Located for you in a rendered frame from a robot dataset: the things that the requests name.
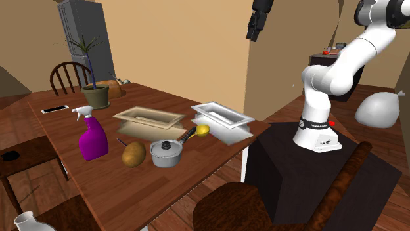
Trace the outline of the white phone with black screen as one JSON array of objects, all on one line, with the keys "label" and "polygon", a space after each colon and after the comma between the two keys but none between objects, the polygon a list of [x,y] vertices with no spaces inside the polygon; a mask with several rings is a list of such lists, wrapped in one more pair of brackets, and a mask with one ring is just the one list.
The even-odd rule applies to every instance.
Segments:
[{"label": "white phone with black screen", "polygon": [[57,106],[57,107],[53,107],[53,108],[43,109],[43,110],[41,110],[41,113],[42,113],[42,114],[47,114],[47,113],[50,113],[50,112],[55,112],[55,111],[59,111],[59,110],[65,110],[65,109],[68,109],[68,108],[69,108],[69,106],[67,106],[67,105],[62,105],[62,106]]}]

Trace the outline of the small wooden side table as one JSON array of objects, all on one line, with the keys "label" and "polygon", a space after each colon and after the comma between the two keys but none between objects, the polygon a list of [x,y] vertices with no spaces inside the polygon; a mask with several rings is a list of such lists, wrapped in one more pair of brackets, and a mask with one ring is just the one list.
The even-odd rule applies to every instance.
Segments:
[{"label": "small wooden side table", "polygon": [[0,155],[9,151],[17,151],[20,157],[14,161],[3,161],[0,157],[0,180],[15,208],[17,214],[23,213],[12,186],[7,177],[25,171],[42,163],[56,159],[66,181],[69,181],[66,170],[47,136],[40,136],[20,144],[0,150]]}]

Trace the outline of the purple spray bottle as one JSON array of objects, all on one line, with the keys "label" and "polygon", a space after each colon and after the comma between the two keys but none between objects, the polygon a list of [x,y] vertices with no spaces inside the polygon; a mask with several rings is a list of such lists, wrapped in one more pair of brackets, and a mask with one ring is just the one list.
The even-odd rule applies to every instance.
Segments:
[{"label": "purple spray bottle", "polygon": [[93,107],[82,106],[74,108],[72,111],[78,114],[77,120],[84,116],[87,125],[86,132],[81,135],[78,142],[83,158],[86,161],[91,161],[106,155],[109,151],[108,140],[101,124],[92,116]]}]

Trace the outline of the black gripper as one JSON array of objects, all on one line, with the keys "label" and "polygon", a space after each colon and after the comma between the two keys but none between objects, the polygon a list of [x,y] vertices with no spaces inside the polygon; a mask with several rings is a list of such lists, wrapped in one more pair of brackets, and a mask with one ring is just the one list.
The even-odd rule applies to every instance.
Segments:
[{"label": "black gripper", "polygon": [[265,26],[267,15],[270,13],[274,0],[253,0],[252,13],[249,23],[246,38],[250,41],[257,41],[260,32]]}]

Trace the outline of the beige rectangular tray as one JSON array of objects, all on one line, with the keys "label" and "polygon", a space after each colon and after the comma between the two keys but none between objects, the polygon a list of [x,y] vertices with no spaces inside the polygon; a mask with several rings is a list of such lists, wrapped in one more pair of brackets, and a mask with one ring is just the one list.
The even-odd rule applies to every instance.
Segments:
[{"label": "beige rectangular tray", "polygon": [[187,130],[180,124],[184,117],[183,114],[140,106],[113,115],[113,118],[121,120],[119,133],[151,142],[177,140],[184,135]]}]

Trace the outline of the round-back wooden chair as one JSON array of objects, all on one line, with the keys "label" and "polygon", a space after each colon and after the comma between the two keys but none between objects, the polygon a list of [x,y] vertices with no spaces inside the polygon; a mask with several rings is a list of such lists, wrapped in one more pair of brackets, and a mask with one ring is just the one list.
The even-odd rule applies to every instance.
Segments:
[{"label": "round-back wooden chair", "polygon": [[78,87],[82,88],[89,84],[88,77],[91,76],[91,70],[83,64],[78,62],[63,62],[55,66],[49,76],[49,83],[50,86],[56,96],[59,95],[59,91],[56,88],[55,80],[60,85],[60,88],[64,94],[68,94],[67,87],[64,85],[62,76],[65,75],[65,78],[68,82],[68,88],[75,93],[76,90],[74,89],[74,84],[72,82],[72,77],[68,71],[69,68],[72,68],[74,71],[74,79],[78,83]]}]

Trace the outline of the dark sideboard with items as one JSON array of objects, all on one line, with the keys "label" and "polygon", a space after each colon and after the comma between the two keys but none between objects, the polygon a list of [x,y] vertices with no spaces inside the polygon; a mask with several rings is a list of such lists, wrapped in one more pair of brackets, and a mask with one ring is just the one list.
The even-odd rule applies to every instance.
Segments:
[{"label": "dark sideboard with items", "polygon": [[[338,58],[338,53],[341,49],[343,49],[347,43],[337,43],[335,49],[331,50],[329,54],[313,54],[309,58],[309,66],[312,65],[322,65],[322,66],[331,66],[335,63],[336,59]],[[355,88],[357,87],[361,75],[363,73],[364,67],[362,66],[358,71],[355,73],[353,77],[353,85],[352,88],[345,94],[340,96],[329,95],[330,100],[335,100],[339,102],[347,102],[354,92]]]}]

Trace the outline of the small grey object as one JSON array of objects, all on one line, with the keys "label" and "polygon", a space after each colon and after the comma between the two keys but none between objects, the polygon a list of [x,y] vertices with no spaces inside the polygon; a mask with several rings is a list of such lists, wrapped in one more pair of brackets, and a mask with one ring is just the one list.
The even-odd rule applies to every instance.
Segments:
[{"label": "small grey object", "polygon": [[114,74],[110,73],[110,75],[118,82],[120,82],[122,85],[124,84],[129,84],[131,83],[131,81],[129,81],[128,79],[125,80],[121,80],[120,78],[117,78]]}]

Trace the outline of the grey tall cabinet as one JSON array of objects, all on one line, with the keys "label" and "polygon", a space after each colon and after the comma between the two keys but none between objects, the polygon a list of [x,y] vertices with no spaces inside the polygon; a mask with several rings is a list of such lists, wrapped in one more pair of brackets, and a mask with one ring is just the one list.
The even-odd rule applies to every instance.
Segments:
[{"label": "grey tall cabinet", "polygon": [[[58,13],[74,62],[93,70],[96,81],[111,80],[115,74],[110,43],[101,3],[86,0],[64,0],[57,4]],[[94,47],[85,54],[72,42],[94,40]]]}]

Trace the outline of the brown bread loaf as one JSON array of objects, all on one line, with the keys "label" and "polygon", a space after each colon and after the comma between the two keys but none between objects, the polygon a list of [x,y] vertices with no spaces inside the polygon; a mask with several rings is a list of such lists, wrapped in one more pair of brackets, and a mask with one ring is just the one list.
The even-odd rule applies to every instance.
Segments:
[{"label": "brown bread loaf", "polygon": [[97,81],[97,91],[93,89],[93,84],[90,83],[82,88],[89,94],[94,94],[95,98],[107,98],[108,100],[113,98],[120,98],[122,96],[122,89],[120,84],[115,80]]}]

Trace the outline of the black flat object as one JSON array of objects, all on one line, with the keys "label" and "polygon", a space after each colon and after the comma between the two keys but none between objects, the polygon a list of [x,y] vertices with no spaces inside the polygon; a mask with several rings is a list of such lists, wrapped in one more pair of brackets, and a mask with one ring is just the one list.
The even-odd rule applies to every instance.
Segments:
[{"label": "black flat object", "polygon": [[1,154],[0,157],[3,161],[14,161],[20,157],[20,154],[17,151],[12,150]]}]

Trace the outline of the brown potato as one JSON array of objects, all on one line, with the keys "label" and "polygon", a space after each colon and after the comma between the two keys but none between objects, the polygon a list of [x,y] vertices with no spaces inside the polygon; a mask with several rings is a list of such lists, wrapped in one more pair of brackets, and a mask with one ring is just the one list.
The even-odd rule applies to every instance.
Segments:
[{"label": "brown potato", "polygon": [[134,168],[142,162],[144,162],[146,157],[145,145],[141,142],[132,142],[128,144],[122,154],[122,161],[125,166]]}]

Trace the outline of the white rectangular tray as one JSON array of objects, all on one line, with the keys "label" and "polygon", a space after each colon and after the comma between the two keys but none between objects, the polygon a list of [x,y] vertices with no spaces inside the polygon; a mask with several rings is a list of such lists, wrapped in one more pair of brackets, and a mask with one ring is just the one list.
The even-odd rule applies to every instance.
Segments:
[{"label": "white rectangular tray", "polygon": [[208,125],[210,134],[226,145],[232,145],[253,136],[248,126],[250,122],[254,121],[252,117],[217,102],[198,104],[192,106],[192,109],[196,111],[192,122],[197,125]]}]

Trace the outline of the potted plant in brown pot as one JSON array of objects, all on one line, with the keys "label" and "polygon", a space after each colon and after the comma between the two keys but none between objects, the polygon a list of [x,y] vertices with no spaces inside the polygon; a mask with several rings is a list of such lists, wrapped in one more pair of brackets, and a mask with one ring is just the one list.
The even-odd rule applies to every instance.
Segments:
[{"label": "potted plant in brown pot", "polygon": [[93,66],[91,63],[91,59],[89,57],[89,51],[96,47],[97,45],[101,44],[102,41],[96,43],[98,37],[92,38],[90,42],[85,42],[85,37],[82,36],[80,41],[75,41],[72,37],[68,37],[66,40],[68,43],[75,45],[85,54],[87,58],[90,72],[91,72],[91,83],[92,86],[85,86],[81,88],[82,93],[85,95],[88,103],[92,106],[95,110],[101,110],[104,108],[109,107],[110,103],[108,101],[108,90],[109,86],[105,84],[97,84],[95,79],[95,73],[93,71]]}]

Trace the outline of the dark robot stand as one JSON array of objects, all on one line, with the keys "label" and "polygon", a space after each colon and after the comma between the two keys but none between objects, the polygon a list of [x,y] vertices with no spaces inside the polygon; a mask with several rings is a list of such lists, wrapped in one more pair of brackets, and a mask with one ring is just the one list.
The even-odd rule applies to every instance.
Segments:
[{"label": "dark robot stand", "polygon": [[[272,123],[250,145],[247,184],[258,191],[273,224],[306,223],[357,147],[339,135],[342,149],[316,153],[293,142],[296,122]],[[371,231],[401,171],[369,154],[323,231]]]}]

